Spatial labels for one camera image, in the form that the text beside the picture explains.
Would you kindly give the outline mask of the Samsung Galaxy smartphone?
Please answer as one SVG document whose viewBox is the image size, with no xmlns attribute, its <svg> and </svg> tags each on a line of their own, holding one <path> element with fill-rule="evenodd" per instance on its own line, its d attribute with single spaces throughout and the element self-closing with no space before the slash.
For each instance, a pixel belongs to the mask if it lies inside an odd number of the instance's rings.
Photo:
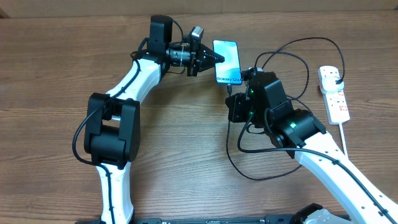
<svg viewBox="0 0 398 224">
<path fill-rule="evenodd" d="M 241 85 L 243 81 L 237 43 L 230 40 L 214 40 L 213 51 L 224 57 L 223 62 L 215 64 L 217 84 Z"/>
</svg>

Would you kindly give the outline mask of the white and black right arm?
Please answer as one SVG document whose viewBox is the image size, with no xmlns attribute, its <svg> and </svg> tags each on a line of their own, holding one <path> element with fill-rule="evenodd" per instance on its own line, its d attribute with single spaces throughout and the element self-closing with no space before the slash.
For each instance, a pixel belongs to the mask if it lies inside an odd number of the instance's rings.
<svg viewBox="0 0 398 224">
<path fill-rule="evenodd" d="M 273 72 L 242 72 L 246 91 L 227 97 L 228 119 L 262 128 L 272 148 L 247 154 L 285 151 L 306 167 L 346 210 L 353 223 L 397 223 L 397 204 L 378 190 L 339 149 L 326 127 L 309 110 L 294 109 Z"/>
</svg>

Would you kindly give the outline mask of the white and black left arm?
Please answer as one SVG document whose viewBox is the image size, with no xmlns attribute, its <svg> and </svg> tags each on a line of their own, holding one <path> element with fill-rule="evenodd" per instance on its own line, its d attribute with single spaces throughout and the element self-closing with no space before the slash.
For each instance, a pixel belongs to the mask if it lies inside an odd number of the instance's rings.
<svg viewBox="0 0 398 224">
<path fill-rule="evenodd" d="M 176 21 L 154 15 L 150 33 L 135 52 L 127 75 L 106 93 L 93 93 L 88 100 L 84 150 L 90 154 L 101 181 L 103 211 L 98 223 L 132 223 L 130 170 L 141 141 L 140 107 L 170 67 L 181 67 L 189 77 L 213 68 L 224 58 L 203 45 L 203 28 L 195 26 L 172 42 Z"/>
</svg>

